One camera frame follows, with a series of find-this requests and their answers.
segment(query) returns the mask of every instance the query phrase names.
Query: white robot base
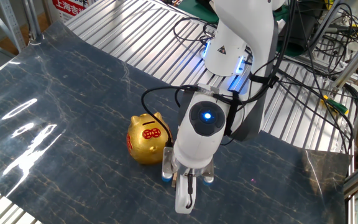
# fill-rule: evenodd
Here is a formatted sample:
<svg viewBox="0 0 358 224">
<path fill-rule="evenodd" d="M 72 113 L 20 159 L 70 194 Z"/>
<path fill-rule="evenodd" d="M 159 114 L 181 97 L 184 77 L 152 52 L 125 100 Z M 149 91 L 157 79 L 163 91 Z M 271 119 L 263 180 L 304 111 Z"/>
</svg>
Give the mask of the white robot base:
<svg viewBox="0 0 358 224">
<path fill-rule="evenodd" d="M 247 44 L 223 22 L 219 22 L 215 37 L 211 39 L 201 56 L 205 67 L 222 77 L 241 75 L 244 71 Z"/>
</svg>

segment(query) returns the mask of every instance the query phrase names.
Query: warning label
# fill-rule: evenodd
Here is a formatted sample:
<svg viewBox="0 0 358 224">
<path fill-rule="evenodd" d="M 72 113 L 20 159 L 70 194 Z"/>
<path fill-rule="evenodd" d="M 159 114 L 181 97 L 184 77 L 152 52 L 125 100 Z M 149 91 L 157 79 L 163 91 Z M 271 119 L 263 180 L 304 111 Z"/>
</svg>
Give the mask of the warning label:
<svg viewBox="0 0 358 224">
<path fill-rule="evenodd" d="M 218 52 L 221 52 L 222 54 L 226 54 L 226 49 L 224 46 L 222 46 L 220 49 L 218 49 Z"/>
</svg>

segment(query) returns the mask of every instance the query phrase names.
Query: wire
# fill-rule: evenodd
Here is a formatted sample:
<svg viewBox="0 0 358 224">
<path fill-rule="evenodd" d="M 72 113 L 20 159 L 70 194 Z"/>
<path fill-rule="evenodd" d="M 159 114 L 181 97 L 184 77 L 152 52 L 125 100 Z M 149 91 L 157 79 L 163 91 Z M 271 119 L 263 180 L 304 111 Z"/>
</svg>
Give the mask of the wire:
<svg viewBox="0 0 358 224">
<path fill-rule="evenodd" d="M 199 90 L 199 88 L 197 86 L 193 86 L 193 85 L 184 85 L 184 86 L 161 86 L 161 87 L 156 87 L 156 88 L 151 88 L 151 89 L 148 89 L 146 90 L 140 100 L 142 102 L 142 106 L 144 108 L 144 110 L 146 110 L 146 112 L 151 115 L 151 117 L 153 117 L 158 123 L 161 124 L 161 126 L 164 128 L 164 130 L 167 132 L 168 134 L 168 140 L 167 140 L 167 144 L 172 144 L 172 137 L 171 137 L 171 134 L 170 134 L 170 131 L 169 129 L 162 123 L 161 120 L 159 120 L 156 116 L 154 116 L 154 114 L 147 108 L 145 102 L 144 102 L 144 98 L 146 97 L 147 94 L 149 94 L 150 92 L 152 91 L 155 91 L 155 90 L 165 90 L 165 89 L 181 89 L 181 90 L 193 90 L 193 91 L 197 91 Z"/>
<path fill-rule="evenodd" d="M 285 81 L 277 81 L 278 83 L 284 83 L 284 84 L 291 84 L 291 85 L 296 85 L 296 86 L 305 86 L 305 85 L 301 85 L 301 84 L 297 84 L 297 83 L 293 83 L 293 82 L 285 82 Z M 358 100 L 358 97 L 355 97 L 355 96 L 348 96 L 348 95 L 345 95 L 345 94 L 339 94 L 339 93 L 336 93 L 334 91 L 330 91 L 330 90 L 325 90 L 325 89 L 321 89 L 323 91 L 326 91 L 326 92 L 330 92 L 330 93 L 335 93 L 336 95 L 339 95 L 339 96 L 345 96 L 345 97 L 348 97 L 348 98 L 353 98 L 355 100 Z"/>
<path fill-rule="evenodd" d="M 297 6 L 298 10 L 300 10 L 299 4 L 298 4 L 297 2 L 296 2 L 296 6 Z M 350 12 L 350 14 L 352 15 L 352 9 L 351 9 L 350 7 L 349 7 L 349 12 Z M 302 31 L 303 31 L 304 38 L 307 39 L 305 27 L 304 27 L 304 25 L 303 25 L 303 21 L 302 21 L 302 17 L 301 17 L 301 16 L 300 16 L 300 23 L 301 23 L 301 26 L 302 26 Z M 348 152 L 347 152 L 347 150 L 346 150 L 346 144 L 345 144 L 344 135 L 343 135 L 343 133 L 341 132 L 341 128 L 340 128 L 340 126 L 338 125 L 338 123 L 337 123 L 337 121 L 336 121 L 334 115 L 332 114 L 331 110 L 329 109 L 329 106 L 328 106 L 328 104 L 327 104 L 327 101 L 326 101 L 326 100 L 324 99 L 324 97 L 323 97 L 323 92 L 321 91 L 320 84 L 318 83 L 317 76 L 316 76 L 316 73 L 315 73 L 315 71 L 314 71 L 313 57 L 312 57 L 311 49 L 310 49 L 308 43 L 306 43 L 306 48 L 308 49 L 308 53 L 309 53 L 309 57 L 310 57 L 310 65 L 311 65 L 311 69 L 312 69 L 312 71 L 313 71 L 314 82 L 316 83 L 316 86 L 317 86 L 318 91 L 319 91 L 319 94 L 320 94 L 319 97 L 322 99 L 322 101 L 323 101 L 324 105 L 326 106 L 326 108 L 327 108 L 329 114 L 331 115 L 332 119 L 334 120 L 334 123 L 335 123 L 335 126 L 334 126 L 334 127 L 336 127 L 336 128 L 339 130 L 339 134 L 341 135 L 341 138 L 342 138 L 342 144 L 344 145 L 344 150 L 345 150 L 346 154 L 348 154 Z M 349 141 L 349 149 L 351 148 L 351 144 L 352 144 L 352 141 Z"/>
<path fill-rule="evenodd" d="M 203 32 L 206 36 L 202 35 L 201 37 L 199 37 L 198 39 L 187 39 L 187 38 L 184 38 L 184 37 L 181 37 L 177 34 L 175 28 L 183 21 L 198 21 L 198 22 L 202 22 L 204 23 L 204 26 L 203 26 Z M 178 20 L 175 25 L 173 25 L 172 27 L 172 31 L 173 31 L 173 35 L 175 35 L 176 38 L 178 39 L 181 39 L 181 40 L 186 40 L 186 41 L 193 41 L 193 42 L 196 42 L 196 41 L 201 41 L 203 44 L 206 44 L 206 41 L 208 41 L 209 39 L 211 39 L 213 36 L 210 36 L 208 37 L 209 35 L 211 35 L 211 33 L 207 32 L 206 31 L 206 28 L 208 26 L 211 26 L 213 28 L 217 28 L 217 22 L 208 22 L 208 21 L 205 21 L 203 19 L 200 19 L 200 18 L 197 18 L 197 17 L 184 17 L 184 18 L 181 18 L 180 20 Z"/>
<path fill-rule="evenodd" d="M 180 89 L 177 89 L 175 91 L 175 103 L 178 105 L 178 107 L 180 108 L 180 103 L 179 103 L 179 100 L 178 100 L 178 93 L 179 93 Z"/>
<path fill-rule="evenodd" d="M 193 199 L 191 197 L 191 195 L 193 195 L 193 169 L 190 169 L 187 174 L 187 184 L 187 193 L 190 196 L 190 204 L 186 205 L 186 208 L 189 209 L 193 205 Z"/>
<path fill-rule="evenodd" d="M 240 123 L 240 126 L 237 128 L 238 130 L 241 130 L 241 127 L 242 127 L 242 124 L 243 124 L 243 121 L 244 121 L 244 118 L 246 116 L 246 108 L 245 108 L 245 104 L 242 103 L 242 101 L 240 100 L 241 104 L 243 105 L 242 109 L 243 109 L 243 112 L 242 112 L 242 118 L 241 118 L 241 123 Z M 221 143 L 221 146 L 227 146 L 228 144 L 232 143 L 234 140 L 234 136 L 231 137 L 230 141 L 228 141 L 227 143 L 224 143 L 222 144 Z"/>
</svg>

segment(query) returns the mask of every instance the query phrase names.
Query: blue led light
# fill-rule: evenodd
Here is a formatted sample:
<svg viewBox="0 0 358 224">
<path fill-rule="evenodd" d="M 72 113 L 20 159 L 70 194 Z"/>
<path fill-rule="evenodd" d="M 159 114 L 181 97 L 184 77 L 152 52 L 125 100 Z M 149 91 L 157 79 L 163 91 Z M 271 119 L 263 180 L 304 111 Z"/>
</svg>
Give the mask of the blue led light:
<svg viewBox="0 0 358 224">
<path fill-rule="evenodd" d="M 241 68 L 241 63 L 242 63 L 242 59 L 244 59 L 244 56 L 242 56 L 242 57 L 240 58 L 240 61 L 239 61 L 239 63 L 237 64 L 236 73 L 242 73 L 242 69 L 240 70 L 240 68 Z"/>
<path fill-rule="evenodd" d="M 206 52 L 207 52 L 207 50 L 208 50 L 208 48 L 209 48 L 209 44 L 211 43 L 211 41 L 208 41 L 208 43 L 206 44 L 206 48 L 205 48 L 205 50 L 204 50 L 204 52 L 203 52 L 203 57 L 205 58 L 205 55 L 206 55 Z"/>
<path fill-rule="evenodd" d="M 205 118 L 205 119 L 210 119 L 210 118 L 211 118 L 211 114 L 210 114 L 210 113 L 204 114 L 204 118 Z"/>
</svg>

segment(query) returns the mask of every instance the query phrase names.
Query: red emblem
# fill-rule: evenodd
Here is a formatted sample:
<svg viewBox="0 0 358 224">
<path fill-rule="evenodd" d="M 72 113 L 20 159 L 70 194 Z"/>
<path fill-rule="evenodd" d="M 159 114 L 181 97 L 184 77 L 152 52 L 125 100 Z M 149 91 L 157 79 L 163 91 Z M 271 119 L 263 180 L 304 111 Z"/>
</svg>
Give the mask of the red emblem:
<svg viewBox="0 0 358 224">
<path fill-rule="evenodd" d="M 132 143 L 131 143 L 131 136 L 129 135 L 129 133 L 127 133 L 127 147 L 128 147 L 128 151 L 129 153 L 131 153 L 132 150 Z"/>
<path fill-rule="evenodd" d="M 158 138 L 161 135 L 161 131 L 158 128 L 153 128 L 151 130 L 146 129 L 143 131 L 142 135 L 145 139 Z"/>
</svg>

